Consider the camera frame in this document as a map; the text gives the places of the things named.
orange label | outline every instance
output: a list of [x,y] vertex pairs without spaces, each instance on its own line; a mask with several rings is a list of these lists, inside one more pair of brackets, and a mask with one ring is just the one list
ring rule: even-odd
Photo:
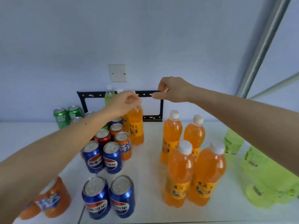
[[167,177],[165,188],[174,199],[180,200],[186,196],[188,186],[190,182],[178,183],[172,180],[169,176]]
[[196,187],[196,191],[199,196],[208,198],[211,196],[214,188],[216,187],[218,181],[214,183],[202,181],[200,179],[193,179],[191,187]]
[[177,142],[170,142],[165,139],[163,139],[163,145],[162,145],[162,150],[164,153],[171,153],[172,150],[178,149],[178,141]]
[[192,148],[192,154],[193,154],[195,159],[197,158],[197,156],[199,154],[199,151],[200,151],[200,147],[199,148]]
[[136,137],[143,135],[143,121],[139,122],[130,122],[130,132],[131,135],[134,135]]

pepsi can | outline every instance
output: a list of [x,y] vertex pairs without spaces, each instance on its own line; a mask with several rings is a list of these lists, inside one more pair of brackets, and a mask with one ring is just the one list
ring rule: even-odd
[[109,190],[110,202],[119,218],[127,218],[135,209],[135,193],[132,179],[126,175],[117,177]]
[[103,170],[103,147],[97,141],[89,141],[82,149],[82,156],[90,173]]
[[123,168],[121,148],[118,143],[108,142],[104,145],[103,158],[108,173],[115,174]]
[[83,186],[82,199],[92,219],[104,218],[111,208],[107,180],[99,176],[89,179]]
[[121,117],[112,120],[110,122],[110,126],[113,125],[113,124],[116,124],[116,123],[122,124],[122,126],[123,126],[123,120],[121,119]]

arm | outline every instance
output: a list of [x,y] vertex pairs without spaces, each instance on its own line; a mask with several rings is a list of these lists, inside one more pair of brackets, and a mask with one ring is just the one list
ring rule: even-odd
[[[131,101],[130,104],[125,103],[127,99]],[[140,103],[141,100],[133,92],[118,94],[108,107],[33,142],[2,161],[0,163],[2,223],[12,223],[26,205],[57,177],[107,122],[125,115]]]
[[162,78],[158,90],[153,98],[198,105],[299,176],[299,113],[196,87],[182,78]]

blank outlet cover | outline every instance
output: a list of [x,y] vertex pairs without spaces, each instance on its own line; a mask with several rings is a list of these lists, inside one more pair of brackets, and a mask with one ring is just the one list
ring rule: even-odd
[[127,72],[125,65],[109,65],[111,82],[126,82]]

person's right arm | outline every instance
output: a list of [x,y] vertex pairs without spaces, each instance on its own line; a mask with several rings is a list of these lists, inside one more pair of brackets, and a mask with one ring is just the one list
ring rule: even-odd
[[251,145],[299,176],[299,113],[162,78],[155,99],[190,102],[215,116]]

